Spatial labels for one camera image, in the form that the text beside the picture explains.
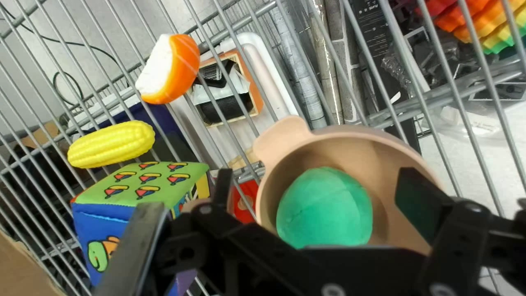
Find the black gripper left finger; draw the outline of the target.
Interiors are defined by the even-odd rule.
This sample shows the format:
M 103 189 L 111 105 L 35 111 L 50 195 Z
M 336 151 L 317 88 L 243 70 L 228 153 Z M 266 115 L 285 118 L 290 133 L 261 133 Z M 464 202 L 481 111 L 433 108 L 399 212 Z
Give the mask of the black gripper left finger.
M 160 296 L 152 258 L 165 220 L 162 204 L 139 204 L 134 208 L 93 296 Z

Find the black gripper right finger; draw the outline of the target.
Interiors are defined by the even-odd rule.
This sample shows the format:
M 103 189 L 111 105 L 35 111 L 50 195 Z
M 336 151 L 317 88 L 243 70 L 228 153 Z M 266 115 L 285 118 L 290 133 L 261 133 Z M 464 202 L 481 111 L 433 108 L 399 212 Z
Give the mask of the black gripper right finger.
M 437 230 L 453 200 L 415 167 L 400 167 L 394 204 L 415 230 Z

